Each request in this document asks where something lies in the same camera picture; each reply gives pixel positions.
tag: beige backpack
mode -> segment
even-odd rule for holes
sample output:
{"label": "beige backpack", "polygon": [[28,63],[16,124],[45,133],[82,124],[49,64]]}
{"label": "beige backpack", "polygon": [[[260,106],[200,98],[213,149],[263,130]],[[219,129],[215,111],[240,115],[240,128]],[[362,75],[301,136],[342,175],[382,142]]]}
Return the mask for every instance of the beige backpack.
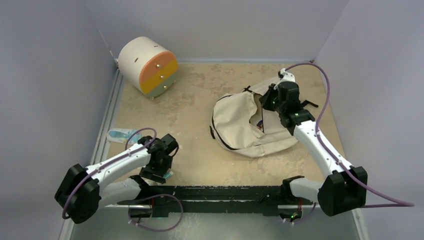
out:
{"label": "beige backpack", "polygon": [[290,148],[297,139],[280,123],[278,113],[261,107],[259,98],[279,77],[262,81],[243,92],[225,94],[215,104],[210,134],[231,152],[262,157]]}

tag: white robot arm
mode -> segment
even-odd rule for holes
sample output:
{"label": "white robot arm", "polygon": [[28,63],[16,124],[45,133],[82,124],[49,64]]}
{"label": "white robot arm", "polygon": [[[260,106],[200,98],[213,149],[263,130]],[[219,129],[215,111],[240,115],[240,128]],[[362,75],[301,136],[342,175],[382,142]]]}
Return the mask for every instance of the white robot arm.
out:
{"label": "white robot arm", "polygon": [[[349,178],[339,164],[346,166],[349,172],[364,184],[367,184],[367,172],[362,167],[353,167],[338,153],[323,133],[319,129],[317,131],[315,118],[301,107],[299,86],[294,76],[285,68],[281,69],[278,76],[280,81],[270,85],[267,93],[259,99],[261,106],[265,110],[278,113],[281,124],[307,148],[325,178],[324,183],[303,176],[285,179],[283,188],[286,197],[305,198],[319,203],[328,216],[364,206],[366,190]],[[338,157],[338,162],[324,149],[317,135]]]}
{"label": "white robot arm", "polygon": [[[72,166],[54,198],[76,224],[82,223],[98,209],[136,199],[146,185],[141,177],[165,183],[163,176],[172,166],[175,153],[169,154],[174,150],[176,153],[178,143],[170,134],[162,139],[142,137],[138,143],[106,161],[86,168],[79,164]],[[140,167],[139,175],[113,183]]]}

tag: small item in backpack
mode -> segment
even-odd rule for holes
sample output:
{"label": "small item in backpack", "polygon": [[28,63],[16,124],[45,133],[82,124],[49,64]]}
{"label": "small item in backpack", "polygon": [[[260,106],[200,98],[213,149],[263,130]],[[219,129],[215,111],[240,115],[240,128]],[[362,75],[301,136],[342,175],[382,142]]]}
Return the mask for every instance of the small item in backpack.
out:
{"label": "small item in backpack", "polygon": [[260,120],[260,121],[256,124],[256,127],[257,127],[259,130],[261,130],[261,131],[262,131],[262,128],[264,127],[264,121],[263,121],[263,120]]}

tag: black zipper trim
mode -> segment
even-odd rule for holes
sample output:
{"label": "black zipper trim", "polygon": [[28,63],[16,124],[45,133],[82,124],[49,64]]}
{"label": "black zipper trim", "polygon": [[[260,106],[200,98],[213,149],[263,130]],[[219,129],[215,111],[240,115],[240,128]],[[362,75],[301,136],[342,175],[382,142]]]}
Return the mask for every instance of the black zipper trim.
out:
{"label": "black zipper trim", "polygon": [[209,126],[209,130],[210,130],[210,136],[215,139],[215,135],[214,135],[214,130],[212,130],[212,127]]}
{"label": "black zipper trim", "polygon": [[[224,98],[226,98],[226,97],[231,97],[232,95],[227,95],[227,96],[223,96],[223,97],[221,97],[220,99],[218,99],[217,100],[217,102],[219,101],[219,100],[221,100],[221,99],[224,99]],[[221,143],[227,148],[227,149],[229,149],[229,150],[231,150],[231,151],[235,151],[235,150],[240,150],[239,148],[233,148],[233,147],[230,147],[222,138],[221,138],[221,136],[220,136],[220,134],[218,133],[218,131],[217,131],[217,129],[215,128],[215,122],[214,122],[214,113],[212,112],[212,127],[213,127],[213,129],[215,130],[215,133],[216,133],[216,135],[218,136],[218,138],[219,138],[219,140],[221,140]]]}

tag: white wall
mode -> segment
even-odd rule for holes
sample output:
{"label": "white wall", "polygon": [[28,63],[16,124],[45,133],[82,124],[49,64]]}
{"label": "white wall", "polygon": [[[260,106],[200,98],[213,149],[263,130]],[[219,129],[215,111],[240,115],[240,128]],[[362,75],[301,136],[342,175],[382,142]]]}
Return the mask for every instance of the white wall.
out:
{"label": "white wall", "polygon": [[348,0],[86,0],[117,58],[147,36],[179,61],[315,59]]}
{"label": "white wall", "polygon": [[114,71],[84,1],[1,1],[0,239],[58,239],[54,195],[90,161]]}
{"label": "white wall", "polygon": [[424,234],[423,10],[422,0],[350,0],[317,57],[347,158],[370,186],[416,204],[364,209],[371,239]]}

